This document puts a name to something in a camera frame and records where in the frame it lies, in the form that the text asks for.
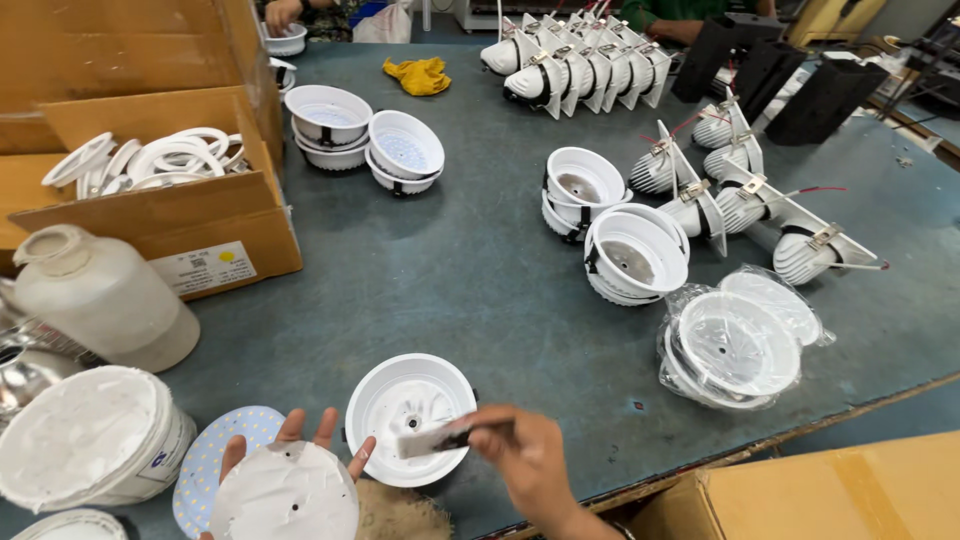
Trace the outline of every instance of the black wire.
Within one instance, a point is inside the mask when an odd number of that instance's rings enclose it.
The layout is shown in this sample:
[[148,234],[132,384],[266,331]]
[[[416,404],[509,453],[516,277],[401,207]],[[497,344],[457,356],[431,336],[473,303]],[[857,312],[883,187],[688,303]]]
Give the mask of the black wire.
[[905,128],[905,127],[907,127],[907,126],[913,126],[913,125],[916,125],[916,124],[923,124],[924,122],[929,122],[930,120],[933,120],[934,118],[939,118],[939,117],[940,117],[940,114],[934,114],[933,116],[930,116],[929,118],[924,118],[923,120],[917,120],[916,122],[910,122],[909,124],[901,124],[901,125],[897,126],[897,127],[894,128],[894,129],[895,129],[895,130],[898,130],[898,129],[900,129],[900,128]]

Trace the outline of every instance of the green shirt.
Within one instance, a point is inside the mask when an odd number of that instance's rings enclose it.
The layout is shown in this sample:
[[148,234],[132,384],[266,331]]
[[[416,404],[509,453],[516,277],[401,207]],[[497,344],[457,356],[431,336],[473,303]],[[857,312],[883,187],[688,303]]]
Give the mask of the green shirt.
[[626,0],[620,18],[643,32],[657,19],[704,20],[725,12],[756,13],[756,0]]

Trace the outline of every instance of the open cardboard box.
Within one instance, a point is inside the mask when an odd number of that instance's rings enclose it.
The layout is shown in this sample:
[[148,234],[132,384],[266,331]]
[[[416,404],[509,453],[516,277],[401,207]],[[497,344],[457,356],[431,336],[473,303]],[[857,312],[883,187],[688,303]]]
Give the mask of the open cardboard box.
[[196,127],[240,133],[251,171],[74,201],[71,186],[40,185],[63,154],[0,158],[5,193],[0,208],[13,212],[11,223],[0,226],[4,259],[26,232],[69,223],[129,242],[147,260],[162,259],[155,268],[185,300],[302,268],[271,154],[241,86],[50,103],[41,109],[70,151],[104,132],[112,132],[118,144],[131,138],[145,144]]
[[279,95],[250,0],[4,2],[0,155],[61,153],[38,106],[242,86],[274,162]]
[[645,540],[960,536],[960,431],[688,474],[630,523]]

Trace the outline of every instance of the white bag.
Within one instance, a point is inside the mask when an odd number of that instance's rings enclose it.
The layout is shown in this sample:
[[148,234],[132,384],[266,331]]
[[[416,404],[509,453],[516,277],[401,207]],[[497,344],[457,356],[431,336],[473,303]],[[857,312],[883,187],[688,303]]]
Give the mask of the white bag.
[[396,0],[353,29],[354,43],[409,43],[413,21],[407,8],[413,0]]

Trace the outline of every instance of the blue crate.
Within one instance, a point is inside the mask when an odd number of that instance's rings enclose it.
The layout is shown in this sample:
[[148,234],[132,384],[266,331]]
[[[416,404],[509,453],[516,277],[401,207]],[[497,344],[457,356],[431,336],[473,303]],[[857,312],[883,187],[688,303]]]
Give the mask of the blue crate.
[[360,9],[357,10],[356,13],[353,14],[353,16],[351,16],[351,17],[348,19],[348,23],[349,23],[349,25],[350,25],[350,28],[356,27],[356,25],[359,24],[360,21],[362,21],[363,19],[365,19],[365,18],[367,18],[367,17],[376,15],[377,13],[380,12],[380,10],[386,8],[386,7],[389,6],[389,5],[390,5],[390,3],[389,3],[389,2],[386,2],[386,1],[384,1],[384,2],[366,2],[363,6],[360,6]]

